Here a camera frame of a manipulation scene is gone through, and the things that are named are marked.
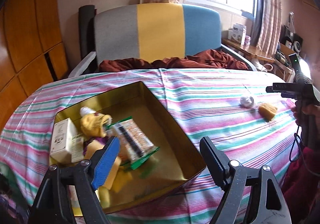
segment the striped bedsheet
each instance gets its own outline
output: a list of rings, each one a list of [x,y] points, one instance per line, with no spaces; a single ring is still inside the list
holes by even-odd
[[[263,72],[224,69],[133,70],[84,75],[44,85],[13,113],[1,134],[0,161],[12,169],[29,204],[48,168],[55,114],[83,99],[136,81],[148,86],[197,148],[200,139],[209,136],[230,159],[255,168],[268,164],[277,180],[283,181],[296,130],[290,111],[294,103],[280,94],[265,92],[266,86],[282,82],[280,78]],[[255,95],[256,105],[250,109],[240,107],[242,95]],[[257,112],[262,102],[278,107],[273,121],[266,122]],[[247,187],[238,221],[244,216],[249,192]],[[111,223],[208,223],[221,198],[221,189],[206,169],[185,190],[108,218]]]

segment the snack package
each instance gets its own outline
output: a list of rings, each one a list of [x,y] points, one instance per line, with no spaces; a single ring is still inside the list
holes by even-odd
[[[130,168],[137,169],[159,147],[156,147],[141,131],[131,117],[111,124],[109,128],[113,135],[120,139],[120,153],[122,161],[129,160]]]

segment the white cardboard box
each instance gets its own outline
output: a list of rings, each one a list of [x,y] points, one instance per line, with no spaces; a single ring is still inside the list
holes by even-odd
[[[53,127],[50,156],[59,163],[71,163],[72,137],[78,135],[78,131],[67,118],[56,123]]]
[[[243,45],[246,33],[247,27],[236,23],[233,25],[232,29],[232,40]]]
[[[72,163],[77,163],[84,158],[83,142],[84,142],[83,134],[72,137],[72,155],[71,155]]]

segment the power cord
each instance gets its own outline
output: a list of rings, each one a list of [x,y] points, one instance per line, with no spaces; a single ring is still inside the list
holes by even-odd
[[[307,164],[306,164],[306,162],[305,162],[305,160],[304,160],[304,157],[303,157],[303,153],[302,153],[302,149],[301,149],[301,146],[300,146],[300,142],[302,143],[302,140],[301,140],[301,138],[300,138],[300,136],[299,136],[299,134],[298,134],[298,131],[299,131],[299,125],[298,125],[298,128],[297,128],[297,132],[296,133],[294,133],[294,141],[293,141],[293,144],[292,144],[292,147],[291,147],[291,149],[290,149],[290,154],[289,154],[289,161],[292,163],[292,162],[295,162],[295,161],[297,161],[299,158],[300,158],[300,156],[302,157],[302,162],[303,162],[303,164],[304,164],[304,166],[305,166],[305,168],[308,170],[308,172],[310,172],[311,174],[313,174],[313,175],[315,175],[315,176],[317,176],[317,177],[320,177],[320,174],[319,173],[316,173],[316,172],[313,172],[313,171],[311,171],[308,167],[307,167]],[[292,154],[292,151],[293,151],[293,147],[294,147],[294,144],[295,143],[297,143],[297,146],[298,146],[298,156],[297,156],[297,158],[295,158],[295,159],[291,159],[291,154]]]

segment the red clothing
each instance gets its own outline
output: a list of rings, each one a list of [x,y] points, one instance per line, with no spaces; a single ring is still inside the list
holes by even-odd
[[[320,153],[308,147],[305,147],[302,153],[307,167],[315,173],[320,173]],[[290,211],[292,224],[299,223],[309,214],[319,181],[320,177],[306,169],[301,156],[290,164],[281,190]]]
[[[99,65],[100,72],[121,72],[134,69],[182,69],[182,68],[224,68],[248,70],[245,63],[238,61],[222,51],[208,49],[185,58],[165,58],[149,63],[143,59],[127,58],[122,60],[104,60]]]

